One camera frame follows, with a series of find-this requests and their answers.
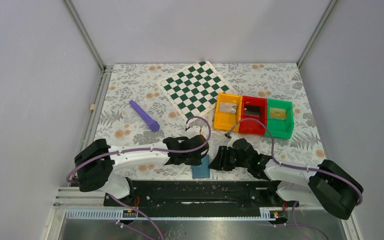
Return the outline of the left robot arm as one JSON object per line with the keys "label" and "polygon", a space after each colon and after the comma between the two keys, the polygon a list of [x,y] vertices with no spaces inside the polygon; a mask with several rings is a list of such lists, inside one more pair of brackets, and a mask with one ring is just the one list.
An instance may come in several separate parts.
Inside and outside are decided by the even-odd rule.
{"label": "left robot arm", "polygon": [[74,172],[80,192],[101,191],[117,199],[131,194],[133,185],[117,171],[145,165],[199,166],[210,146],[201,135],[167,137],[162,141],[140,146],[109,145],[97,139],[74,158]]}

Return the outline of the blue leather card holder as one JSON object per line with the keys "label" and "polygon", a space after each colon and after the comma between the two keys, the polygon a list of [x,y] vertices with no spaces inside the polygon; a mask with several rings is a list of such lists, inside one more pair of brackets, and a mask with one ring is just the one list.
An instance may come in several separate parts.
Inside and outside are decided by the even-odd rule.
{"label": "blue leather card holder", "polygon": [[210,156],[207,154],[201,159],[201,165],[191,166],[193,179],[209,179],[210,178]]}

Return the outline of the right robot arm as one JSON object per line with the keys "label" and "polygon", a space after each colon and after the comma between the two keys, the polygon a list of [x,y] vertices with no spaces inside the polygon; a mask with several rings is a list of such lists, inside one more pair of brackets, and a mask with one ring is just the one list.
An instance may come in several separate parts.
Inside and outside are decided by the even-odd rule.
{"label": "right robot arm", "polygon": [[315,166],[276,162],[258,153],[244,138],[220,146],[209,168],[217,171],[246,169],[254,178],[266,180],[266,199],[322,207],[336,218],[349,219],[361,204],[363,187],[335,162],[325,159]]}

